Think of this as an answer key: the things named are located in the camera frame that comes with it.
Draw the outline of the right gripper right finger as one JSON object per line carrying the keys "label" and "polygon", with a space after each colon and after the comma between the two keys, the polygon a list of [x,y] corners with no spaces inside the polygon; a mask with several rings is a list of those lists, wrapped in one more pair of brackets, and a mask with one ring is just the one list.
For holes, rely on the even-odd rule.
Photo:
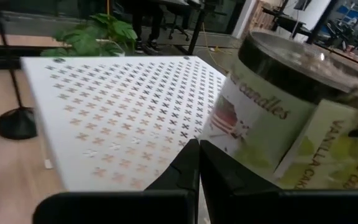
{"label": "right gripper right finger", "polygon": [[358,190],[283,190],[206,140],[200,174],[211,223],[358,224]]}

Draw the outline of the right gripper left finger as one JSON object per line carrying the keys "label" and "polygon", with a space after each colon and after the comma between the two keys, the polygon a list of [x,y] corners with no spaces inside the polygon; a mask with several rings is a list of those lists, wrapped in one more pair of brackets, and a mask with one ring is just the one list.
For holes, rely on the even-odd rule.
{"label": "right gripper left finger", "polygon": [[145,190],[66,192],[40,202],[39,224],[196,224],[200,189],[200,144],[189,140]]}

